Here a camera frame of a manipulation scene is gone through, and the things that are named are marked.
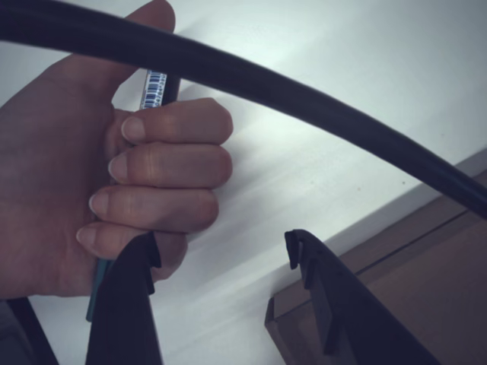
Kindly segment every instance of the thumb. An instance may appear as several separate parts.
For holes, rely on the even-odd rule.
[[[127,20],[172,32],[176,23],[174,11],[165,0],[153,0],[131,13]],[[118,87],[136,67],[93,57],[71,55],[46,70],[51,77],[76,83],[111,99]]]

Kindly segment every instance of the black plastic piece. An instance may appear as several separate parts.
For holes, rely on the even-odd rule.
[[[151,267],[161,267],[153,232],[130,241],[98,289],[87,365],[162,365],[149,301]]]
[[[27,336],[30,348],[26,349],[26,353],[32,351],[32,363],[59,365],[30,301],[24,297],[7,300],[7,304]]]
[[[439,365],[432,354],[306,230],[285,234],[291,268],[301,267],[323,346],[335,365]]]
[[[55,1],[2,0],[0,39],[175,75],[271,107],[364,148],[487,218],[487,189],[447,161],[329,95],[229,53]]]
[[[177,76],[166,76],[166,84],[164,85],[161,105],[167,105],[177,100],[177,95],[180,92],[180,83],[181,79]]]

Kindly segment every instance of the hand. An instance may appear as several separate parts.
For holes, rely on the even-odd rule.
[[[164,0],[129,19],[174,27]],[[231,175],[219,147],[230,114],[212,99],[114,109],[134,71],[69,56],[0,109],[0,297],[89,294],[96,258],[116,258],[147,230],[156,231],[163,265],[153,278],[168,278],[186,253],[185,234],[216,219],[210,189]]]

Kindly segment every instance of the pen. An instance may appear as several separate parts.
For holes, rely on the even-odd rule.
[[[141,110],[157,108],[173,101],[176,101],[180,88],[180,79],[173,75],[166,75],[161,72],[148,70],[145,77],[144,92],[140,103]],[[93,318],[94,304],[97,299],[97,291],[103,278],[110,270],[112,261],[105,259],[97,260],[97,270],[94,276],[93,288],[91,290],[90,303],[86,320],[91,322]]]

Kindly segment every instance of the finger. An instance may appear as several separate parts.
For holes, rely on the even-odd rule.
[[[123,136],[133,144],[153,141],[222,144],[233,132],[230,113],[215,99],[179,101],[133,113]]]
[[[132,238],[143,233],[145,231],[132,227],[96,222],[81,228],[76,239],[94,256],[114,260]],[[181,233],[154,232],[154,237],[161,255],[161,268],[153,271],[156,281],[169,278],[180,267],[188,244]]]
[[[218,216],[215,195],[203,189],[109,186],[90,198],[90,208],[106,222],[179,233],[204,230]]]
[[[232,165],[220,146],[154,142],[115,157],[108,170],[122,184],[213,189],[230,179]]]
[[[154,0],[131,13],[126,19],[172,32],[175,16],[172,7],[165,0]],[[116,89],[129,78],[136,67],[103,59],[71,55],[56,63],[47,72],[95,89],[111,98]]]

